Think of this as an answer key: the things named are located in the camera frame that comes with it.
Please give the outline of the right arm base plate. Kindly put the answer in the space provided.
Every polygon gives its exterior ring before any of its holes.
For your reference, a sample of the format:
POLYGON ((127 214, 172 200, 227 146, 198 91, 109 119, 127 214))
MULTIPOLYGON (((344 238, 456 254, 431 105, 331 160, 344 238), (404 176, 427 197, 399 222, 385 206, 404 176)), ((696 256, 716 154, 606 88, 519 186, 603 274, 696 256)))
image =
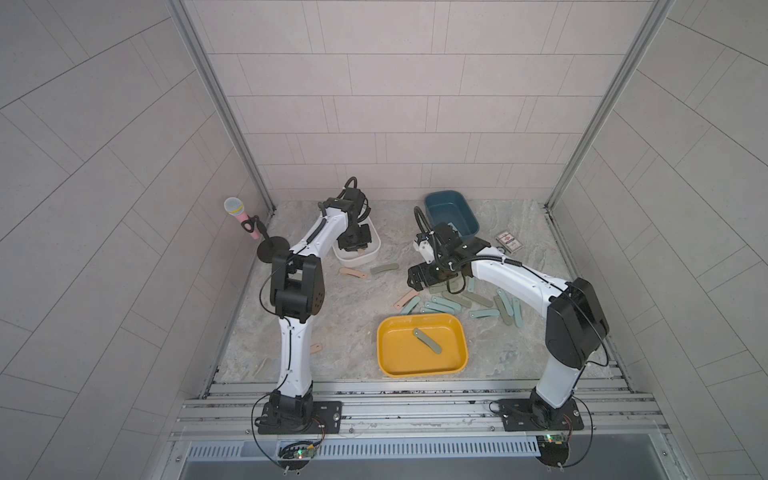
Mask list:
POLYGON ((584 420, 574 398, 557 409, 540 400, 500 399, 490 402, 489 410, 501 419, 506 432, 584 429, 584 420))

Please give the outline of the black microphone stand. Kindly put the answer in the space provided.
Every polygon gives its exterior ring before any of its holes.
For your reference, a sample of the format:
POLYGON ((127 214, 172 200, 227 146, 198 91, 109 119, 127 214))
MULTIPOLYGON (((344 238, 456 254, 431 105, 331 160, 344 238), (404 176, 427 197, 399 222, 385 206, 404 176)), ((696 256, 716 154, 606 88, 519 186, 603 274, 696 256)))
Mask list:
POLYGON ((289 242, 284 237, 271 236, 266 225, 257 215, 249 217, 242 225, 248 225, 250 233, 260 235, 262 242, 257 248, 257 258, 263 263, 271 264, 276 252, 287 251, 290 248, 289 242))

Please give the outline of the dark teal storage box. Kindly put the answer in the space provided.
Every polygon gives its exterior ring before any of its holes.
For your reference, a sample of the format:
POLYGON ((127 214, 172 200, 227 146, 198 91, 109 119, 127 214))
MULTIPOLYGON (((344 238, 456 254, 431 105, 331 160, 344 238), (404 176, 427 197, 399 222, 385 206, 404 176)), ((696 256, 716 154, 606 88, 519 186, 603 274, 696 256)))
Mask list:
POLYGON ((428 194, 424 199, 426 216, 436 226, 446 223, 466 240, 479 232, 479 222, 465 197, 458 191, 445 190, 428 194))

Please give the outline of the mint folding knife centre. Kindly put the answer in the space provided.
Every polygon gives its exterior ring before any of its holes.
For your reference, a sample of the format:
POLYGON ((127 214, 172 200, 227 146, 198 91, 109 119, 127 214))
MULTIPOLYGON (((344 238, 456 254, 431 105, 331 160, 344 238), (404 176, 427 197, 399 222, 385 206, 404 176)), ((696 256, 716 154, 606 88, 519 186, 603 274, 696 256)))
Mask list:
POLYGON ((420 303, 421 298, 419 296, 415 296, 411 298, 400 310, 401 315, 409 315, 420 303))

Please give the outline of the pink toy microphone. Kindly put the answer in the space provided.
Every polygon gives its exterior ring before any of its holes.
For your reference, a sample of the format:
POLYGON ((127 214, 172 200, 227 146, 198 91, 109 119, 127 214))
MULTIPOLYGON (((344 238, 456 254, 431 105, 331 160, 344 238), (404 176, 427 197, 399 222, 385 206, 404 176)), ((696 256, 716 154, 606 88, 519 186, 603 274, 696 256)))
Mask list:
POLYGON ((249 215, 245 211, 244 203, 237 197, 228 197, 224 201, 225 211, 233 216, 240 224, 242 229, 246 231, 254 240, 259 240, 261 234, 257 228, 257 221, 259 217, 257 215, 249 215))

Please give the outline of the yellow storage box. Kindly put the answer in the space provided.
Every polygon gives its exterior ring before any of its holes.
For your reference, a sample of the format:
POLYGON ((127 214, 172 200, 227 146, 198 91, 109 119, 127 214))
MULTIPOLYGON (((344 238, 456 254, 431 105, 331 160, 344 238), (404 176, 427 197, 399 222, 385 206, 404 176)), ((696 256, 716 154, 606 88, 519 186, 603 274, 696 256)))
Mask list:
POLYGON ((446 313, 393 316, 377 330, 377 361, 392 378, 426 377, 462 372, 469 362, 463 326, 446 313), (413 335, 419 328, 441 347, 436 355, 413 335))

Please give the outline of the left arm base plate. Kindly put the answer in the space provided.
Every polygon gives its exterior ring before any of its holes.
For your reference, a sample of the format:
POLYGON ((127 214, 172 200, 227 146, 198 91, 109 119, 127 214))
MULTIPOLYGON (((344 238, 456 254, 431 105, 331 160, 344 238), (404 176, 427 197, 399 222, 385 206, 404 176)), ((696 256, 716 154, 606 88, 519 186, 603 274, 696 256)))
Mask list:
POLYGON ((268 402, 254 418, 254 425, 260 435, 337 434, 342 408, 339 401, 299 403, 297 407, 268 402))

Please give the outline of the pink folding knife near box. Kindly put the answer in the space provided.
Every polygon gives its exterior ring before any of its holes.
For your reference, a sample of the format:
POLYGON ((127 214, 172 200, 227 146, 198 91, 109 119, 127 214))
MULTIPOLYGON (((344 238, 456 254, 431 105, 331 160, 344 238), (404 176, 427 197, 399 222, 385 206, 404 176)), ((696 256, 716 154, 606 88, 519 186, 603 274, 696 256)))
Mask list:
POLYGON ((339 273, 341 275, 351 276, 351 277, 358 278, 358 279, 367 279, 368 278, 368 274, 366 272, 359 271, 359 270, 356 270, 356 269, 347 268, 347 267, 340 268, 339 269, 339 273))

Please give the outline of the olive green folding knife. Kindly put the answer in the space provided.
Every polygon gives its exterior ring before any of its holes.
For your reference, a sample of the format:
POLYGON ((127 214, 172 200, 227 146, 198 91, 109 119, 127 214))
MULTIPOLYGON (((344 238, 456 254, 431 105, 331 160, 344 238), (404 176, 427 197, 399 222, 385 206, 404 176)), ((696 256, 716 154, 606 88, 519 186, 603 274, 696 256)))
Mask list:
POLYGON ((396 271, 400 268, 400 265, 398 263, 387 263, 382 265, 374 266, 370 269, 369 273, 371 275, 379 275, 384 272, 388 271, 396 271))

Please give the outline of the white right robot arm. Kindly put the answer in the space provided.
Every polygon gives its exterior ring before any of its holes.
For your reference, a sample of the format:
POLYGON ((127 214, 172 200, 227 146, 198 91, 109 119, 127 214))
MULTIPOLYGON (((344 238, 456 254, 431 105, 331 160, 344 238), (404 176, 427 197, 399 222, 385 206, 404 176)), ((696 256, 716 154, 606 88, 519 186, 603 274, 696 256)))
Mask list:
POLYGON ((419 218, 414 246, 423 262, 408 269, 407 284, 421 291, 453 278, 472 277, 510 293, 545 320, 549 358, 531 394, 536 406, 563 407, 609 325, 594 287, 581 277, 566 281, 538 272, 477 237, 462 239, 442 222, 419 218))

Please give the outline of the mint folding knife lower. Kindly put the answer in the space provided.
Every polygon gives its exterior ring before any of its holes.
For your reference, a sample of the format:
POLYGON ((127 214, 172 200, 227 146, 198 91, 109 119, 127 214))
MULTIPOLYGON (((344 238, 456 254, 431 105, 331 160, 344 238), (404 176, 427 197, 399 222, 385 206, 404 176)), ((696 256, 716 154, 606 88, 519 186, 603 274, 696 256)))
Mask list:
POLYGON ((458 314, 462 310, 461 306, 454 307, 451 305, 445 305, 443 303, 439 302, 426 302, 424 307, 422 308, 423 312, 441 312, 441 313, 447 313, 447 314, 458 314))

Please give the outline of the pink folding knife centre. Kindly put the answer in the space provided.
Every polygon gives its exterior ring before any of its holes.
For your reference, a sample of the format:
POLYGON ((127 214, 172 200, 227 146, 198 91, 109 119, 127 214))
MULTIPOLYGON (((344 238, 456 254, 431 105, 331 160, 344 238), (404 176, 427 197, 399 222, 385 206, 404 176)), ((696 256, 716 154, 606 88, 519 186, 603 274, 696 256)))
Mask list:
POLYGON ((404 308, 412 299, 419 298, 418 292, 411 289, 402 298, 400 298, 395 304, 396 309, 404 308))

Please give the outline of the mint folding knife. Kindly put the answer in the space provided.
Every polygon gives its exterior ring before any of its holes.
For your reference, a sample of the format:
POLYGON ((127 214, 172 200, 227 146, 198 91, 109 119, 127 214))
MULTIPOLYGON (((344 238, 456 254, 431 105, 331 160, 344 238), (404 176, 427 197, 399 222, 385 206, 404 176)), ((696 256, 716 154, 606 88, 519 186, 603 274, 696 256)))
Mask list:
POLYGON ((439 302, 426 302, 424 307, 422 308, 423 312, 441 312, 441 313, 447 313, 447 314, 458 314, 462 310, 461 306, 454 307, 451 305, 445 305, 443 303, 439 302))
POLYGON ((415 296, 411 298, 400 310, 401 315, 409 315, 420 303, 421 298, 419 296, 415 296))

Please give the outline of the white storage box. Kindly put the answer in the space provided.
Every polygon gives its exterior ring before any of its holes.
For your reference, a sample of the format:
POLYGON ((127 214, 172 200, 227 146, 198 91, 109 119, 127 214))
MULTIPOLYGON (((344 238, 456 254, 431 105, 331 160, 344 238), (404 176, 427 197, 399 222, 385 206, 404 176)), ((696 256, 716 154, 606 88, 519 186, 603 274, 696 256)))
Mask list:
POLYGON ((378 256, 381 249, 381 238, 375 225, 370 218, 364 220, 362 224, 370 226, 371 242, 366 248, 356 251, 346 251, 339 248, 337 241, 332 243, 332 251, 343 267, 355 269, 366 263, 373 262, 378 256))

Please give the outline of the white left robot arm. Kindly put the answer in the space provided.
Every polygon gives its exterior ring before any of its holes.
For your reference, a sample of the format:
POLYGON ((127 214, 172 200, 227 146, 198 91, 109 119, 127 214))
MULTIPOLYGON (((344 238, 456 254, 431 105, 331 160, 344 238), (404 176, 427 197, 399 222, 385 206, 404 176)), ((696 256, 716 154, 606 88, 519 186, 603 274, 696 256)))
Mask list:
POLYGON ((310 361, 314 317, 325 301, 322 258, 333 247, 357 252, 372 243, 367 219, 371 212, 366 195, 350 177, 335 197, 318 204, 316 222, 288 249, 275 252, 269 301, 279 319, 281 367, 276 391, 290 399, 306 397, 312 387, 310 361))

